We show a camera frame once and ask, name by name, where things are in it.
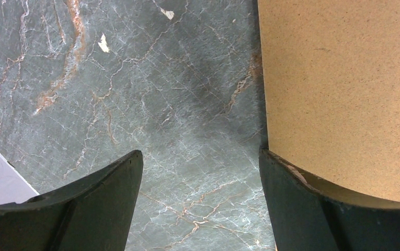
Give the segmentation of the brown backing board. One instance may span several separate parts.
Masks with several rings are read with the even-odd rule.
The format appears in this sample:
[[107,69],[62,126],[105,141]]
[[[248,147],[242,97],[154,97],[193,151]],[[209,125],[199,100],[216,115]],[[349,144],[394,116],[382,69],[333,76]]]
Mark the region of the brown backing board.
[[259,1],[269,149],[400,201],[400,1]]

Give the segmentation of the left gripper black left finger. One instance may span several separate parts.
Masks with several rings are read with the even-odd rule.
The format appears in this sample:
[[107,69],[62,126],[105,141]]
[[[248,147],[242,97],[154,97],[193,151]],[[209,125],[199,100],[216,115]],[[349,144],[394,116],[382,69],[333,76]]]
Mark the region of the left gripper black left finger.
[[23,203],[0,205],[0,250],[124,250],[143,155],[108,166]]

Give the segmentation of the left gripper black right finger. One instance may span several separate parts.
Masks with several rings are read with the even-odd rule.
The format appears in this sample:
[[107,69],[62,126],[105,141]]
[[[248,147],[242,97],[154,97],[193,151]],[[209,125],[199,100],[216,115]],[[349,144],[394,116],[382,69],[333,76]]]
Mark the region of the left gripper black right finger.
[[280,250],[400,250],[400,202],[344,188],[268,149],[259,171]]

